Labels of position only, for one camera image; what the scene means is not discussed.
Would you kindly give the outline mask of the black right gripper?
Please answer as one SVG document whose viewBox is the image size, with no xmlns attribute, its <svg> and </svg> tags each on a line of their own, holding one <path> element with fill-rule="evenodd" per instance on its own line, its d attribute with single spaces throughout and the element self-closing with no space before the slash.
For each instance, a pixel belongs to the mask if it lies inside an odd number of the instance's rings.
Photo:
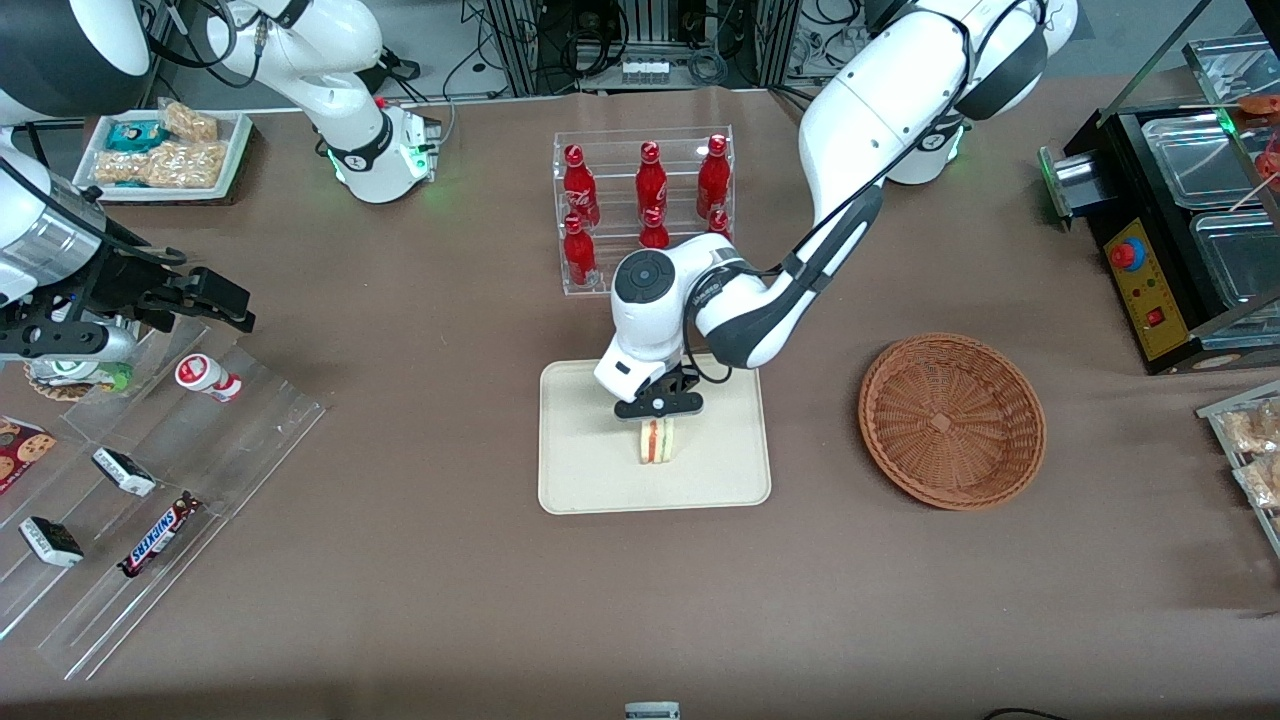
<svg viewBox="0 0 1280 720">
<path fill-rule="evenodd" d="M 100 247 L 93 255 L 93 314 L 123 316 L 165 332 L 177 314 L 251 333 L 256 316 L 250 310 L 250 292 L 206 266 L 196 266 L 188 275 L 178 272 L 186 263 L 187 256 L 174 249 L 131 254 Z"/>
</svg>

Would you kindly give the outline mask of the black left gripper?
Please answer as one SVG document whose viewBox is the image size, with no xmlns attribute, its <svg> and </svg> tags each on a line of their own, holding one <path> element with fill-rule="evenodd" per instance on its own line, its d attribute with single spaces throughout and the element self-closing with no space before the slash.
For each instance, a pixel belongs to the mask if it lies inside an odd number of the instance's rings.
<svg viewBox="0 0 1280 720">
<path fill-rule="evenodd" d="M 660 377 L 649 380 L 640 391 L 640 400 L 669 400 L 687 395 L 700 383 L 701 373 L 691 364 L 677 363 Z"/>
</svg>

